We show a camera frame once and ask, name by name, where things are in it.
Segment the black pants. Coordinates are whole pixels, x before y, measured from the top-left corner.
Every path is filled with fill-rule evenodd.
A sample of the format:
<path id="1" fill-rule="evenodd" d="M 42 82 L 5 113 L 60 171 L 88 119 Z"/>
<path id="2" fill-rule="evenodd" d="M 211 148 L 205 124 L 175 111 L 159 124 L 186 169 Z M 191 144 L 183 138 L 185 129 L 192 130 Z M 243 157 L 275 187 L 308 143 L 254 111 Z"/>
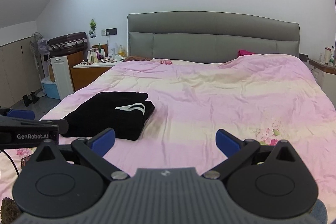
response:
<path id="1" fill-rule="evenodd" d="M 68 129 L 60 135 L 65 138 L 94 137 L 111 128 L 116 138 L 136 141 L 154 110 L 146 93 L 101 92 L 63 118 Z"/>

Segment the blue storage box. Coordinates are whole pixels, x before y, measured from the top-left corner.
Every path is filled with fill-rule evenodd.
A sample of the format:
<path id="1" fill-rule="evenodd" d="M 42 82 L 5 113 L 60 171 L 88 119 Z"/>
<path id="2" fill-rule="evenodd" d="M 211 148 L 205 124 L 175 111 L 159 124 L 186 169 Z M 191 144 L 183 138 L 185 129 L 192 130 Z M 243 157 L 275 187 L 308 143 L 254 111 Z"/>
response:
<path id="1" fill-rule="evenodd" d="M 46 77 L 41 80 L 41 85 L 43 92 L 46 94 L 48 98 L 59 100 L 59 92 L 56 86 L 56 82 L 52 82 L 50 77 Z"/>

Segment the pink floral duvet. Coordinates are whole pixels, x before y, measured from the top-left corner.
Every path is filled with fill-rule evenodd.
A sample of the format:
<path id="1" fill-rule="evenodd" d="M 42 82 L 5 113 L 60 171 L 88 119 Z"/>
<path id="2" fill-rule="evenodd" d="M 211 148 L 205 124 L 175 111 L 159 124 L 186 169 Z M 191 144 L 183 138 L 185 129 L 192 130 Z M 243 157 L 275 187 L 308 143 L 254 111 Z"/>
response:
<path id="1" fill-rule="evenodd" d="M 107 161 L 139 168 L 194 167 L 225 160 L 215 134 L 274 145 L 290 141 L 335 220 L 335 108 L 309 68 L 290 55 L 240 56 L 227 63 L 128 61 L 67 96 L 46 114 L 61 119 L 100 92 L 143 92 L 155 110 L 136 141 L 116 140 Z"/>

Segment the left wooden nightstand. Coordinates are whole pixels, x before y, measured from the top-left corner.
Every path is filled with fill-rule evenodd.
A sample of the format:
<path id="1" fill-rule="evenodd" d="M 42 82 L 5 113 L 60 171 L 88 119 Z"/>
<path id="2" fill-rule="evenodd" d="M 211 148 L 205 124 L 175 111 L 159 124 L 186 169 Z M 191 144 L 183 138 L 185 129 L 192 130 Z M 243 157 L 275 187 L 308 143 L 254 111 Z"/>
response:
<path id="1" fill-rule="evenodd" d="M 84 88 L 119 62 L 78 64 L 70 69 L 74 91 Z"/>

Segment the standing fan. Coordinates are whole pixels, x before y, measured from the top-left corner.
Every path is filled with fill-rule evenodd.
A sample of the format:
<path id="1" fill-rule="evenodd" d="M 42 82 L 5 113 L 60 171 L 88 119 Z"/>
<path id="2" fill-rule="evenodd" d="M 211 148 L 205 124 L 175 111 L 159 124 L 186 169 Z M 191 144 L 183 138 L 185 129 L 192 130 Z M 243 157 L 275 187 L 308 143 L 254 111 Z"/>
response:
<path id="1" fill-rule="evenodd" d="M 49 59 L 48 40 L 41 33 L 34 32 L 30 37 L 30 50 L 33 53 L 35 66 L 38 71 L 39 79 L 42 81 L 45 76 L 44 63 Z"/>

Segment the dark suitcase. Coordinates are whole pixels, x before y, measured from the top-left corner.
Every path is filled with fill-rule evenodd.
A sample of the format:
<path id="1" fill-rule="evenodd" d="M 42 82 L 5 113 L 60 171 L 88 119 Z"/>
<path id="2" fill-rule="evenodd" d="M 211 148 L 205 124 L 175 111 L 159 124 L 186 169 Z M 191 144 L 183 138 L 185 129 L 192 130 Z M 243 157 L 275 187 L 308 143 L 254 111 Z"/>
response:
<path id="1" fill-rule="evenodd" d="M 88 38 L 85 32 L 76 32 L 68 35 L 59 36 L 57 38 L 49 39 L 47 42 L 49 50 L 60 51 L 68 48 L 87 47 Z"/>

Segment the brown pillow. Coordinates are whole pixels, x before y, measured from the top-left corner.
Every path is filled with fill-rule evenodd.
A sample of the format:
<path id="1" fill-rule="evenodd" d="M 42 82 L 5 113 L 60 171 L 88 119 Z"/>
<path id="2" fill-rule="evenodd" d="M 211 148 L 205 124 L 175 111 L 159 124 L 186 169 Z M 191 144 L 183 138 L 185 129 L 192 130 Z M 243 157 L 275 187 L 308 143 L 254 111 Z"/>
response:
<path id="1" fill-rule="evenodd" d="M 151 58 L 141 57 L 141 56 L 128 56 L 123 61 L 124 62 L 127 62 L 127 61 L 151 61 Z"/>

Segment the white table lamp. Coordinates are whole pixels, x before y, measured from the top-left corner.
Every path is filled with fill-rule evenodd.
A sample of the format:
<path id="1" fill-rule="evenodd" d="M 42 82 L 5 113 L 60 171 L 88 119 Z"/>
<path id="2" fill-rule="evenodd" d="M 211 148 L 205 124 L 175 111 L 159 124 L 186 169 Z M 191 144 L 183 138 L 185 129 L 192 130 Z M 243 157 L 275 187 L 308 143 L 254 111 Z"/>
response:
<path id="1" fill-rule="evenodd" d="M 109 54 L 111 55 L 112 59 L 115 59 L 116 56 L 116 51 L 118 49 L 118 45 L 116 42 L 109 42 L 108 44 L 108 48 L 109 48 Z"/>

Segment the magenta pillow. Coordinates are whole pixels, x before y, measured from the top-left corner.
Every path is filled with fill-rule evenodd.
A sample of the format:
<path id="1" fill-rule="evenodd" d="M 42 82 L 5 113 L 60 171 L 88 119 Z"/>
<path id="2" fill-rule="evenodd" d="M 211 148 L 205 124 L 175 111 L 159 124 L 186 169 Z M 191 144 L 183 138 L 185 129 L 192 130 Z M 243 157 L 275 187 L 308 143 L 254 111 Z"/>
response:
<path id="1" fill-rule="evenodd" d="M 253 54 L 254 53 L 250 52 L 250 51 L 246 51 L 246 50 L 242 50 L 242 49 L 238 50 L 238 57 L 239 56 L 249 56 L 249 55 L 253 55 Z"/>

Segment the small potted plant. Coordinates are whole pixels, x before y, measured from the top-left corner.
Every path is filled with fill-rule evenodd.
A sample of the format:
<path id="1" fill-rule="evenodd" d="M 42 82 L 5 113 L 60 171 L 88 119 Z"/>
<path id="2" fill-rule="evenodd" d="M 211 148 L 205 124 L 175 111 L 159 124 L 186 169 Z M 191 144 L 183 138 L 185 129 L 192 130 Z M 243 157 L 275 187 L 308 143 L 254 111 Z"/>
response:
<path id="1" fill-rule="evenodd" d="M 97 29 L 97 23 L 94 19 L 91 19 L 90 23 L 89 23 L 89 36 L 90 36 L 90 38 L 95 38 L 96 37 L 96 29 Z"/>

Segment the right white nightstand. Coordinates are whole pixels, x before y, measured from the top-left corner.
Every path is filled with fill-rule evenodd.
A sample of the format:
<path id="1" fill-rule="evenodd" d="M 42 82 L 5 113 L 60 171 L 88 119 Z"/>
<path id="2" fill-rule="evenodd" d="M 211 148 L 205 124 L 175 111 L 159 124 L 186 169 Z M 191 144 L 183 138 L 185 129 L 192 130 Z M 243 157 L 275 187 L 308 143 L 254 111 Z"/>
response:
<path id="1" fill-rule="evenodd" d="M 309 68 L 317 84 L 335 105 L 335 67 L 309 59 Z"/>

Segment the grey upholstered headboard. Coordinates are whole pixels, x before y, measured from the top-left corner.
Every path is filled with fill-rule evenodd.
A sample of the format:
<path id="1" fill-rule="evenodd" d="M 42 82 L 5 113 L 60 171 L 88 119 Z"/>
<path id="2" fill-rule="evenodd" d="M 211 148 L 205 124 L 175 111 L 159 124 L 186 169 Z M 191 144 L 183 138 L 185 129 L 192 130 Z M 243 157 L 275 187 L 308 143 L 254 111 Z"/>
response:
<path id="1" fill-rule="evenodd" d="M 127 53 L 151 59 L 224 63 L 239 50 L 299 56 L 299 24 L 210 11 L 164 11 L 127 16 Z"/>

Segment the green label plastic bottle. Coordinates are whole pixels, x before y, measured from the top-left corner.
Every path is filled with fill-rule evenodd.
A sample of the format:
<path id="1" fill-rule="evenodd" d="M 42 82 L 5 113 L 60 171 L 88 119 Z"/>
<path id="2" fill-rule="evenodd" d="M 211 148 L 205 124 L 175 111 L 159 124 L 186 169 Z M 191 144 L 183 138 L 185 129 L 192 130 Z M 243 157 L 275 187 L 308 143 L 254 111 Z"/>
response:
<path id="1" fill-rule="evenodd" d="M 334 66 L 335 64 L 335 46 L 331 47 L 329 65 Z"/>

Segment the white red cap bottle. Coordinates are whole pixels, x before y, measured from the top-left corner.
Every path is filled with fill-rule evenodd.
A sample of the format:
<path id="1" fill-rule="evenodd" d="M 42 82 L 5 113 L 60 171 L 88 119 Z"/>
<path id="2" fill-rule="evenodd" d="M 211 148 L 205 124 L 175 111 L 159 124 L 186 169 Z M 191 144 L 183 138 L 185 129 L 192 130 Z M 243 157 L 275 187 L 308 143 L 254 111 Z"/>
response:
<path id="1" fill-rule="evenodd" d="M 325 65 L 329 65 L 330 55 L 331 55 L 331 48 L 326 47 L 325 48 L 324 58 L 323 58 L 323 62 L 324 62 Z"/>

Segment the black wall socket panel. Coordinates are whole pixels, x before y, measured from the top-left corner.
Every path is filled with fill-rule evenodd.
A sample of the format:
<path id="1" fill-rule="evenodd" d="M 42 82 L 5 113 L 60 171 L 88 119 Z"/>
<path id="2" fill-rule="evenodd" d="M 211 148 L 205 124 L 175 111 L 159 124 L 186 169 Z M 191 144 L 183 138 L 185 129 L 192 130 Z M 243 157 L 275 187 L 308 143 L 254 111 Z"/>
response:
<path id="1" fill-rule="evenodd" d="M 117 35 L 117 28 L 108 28 L 105 30 L 106 36 Z"/>

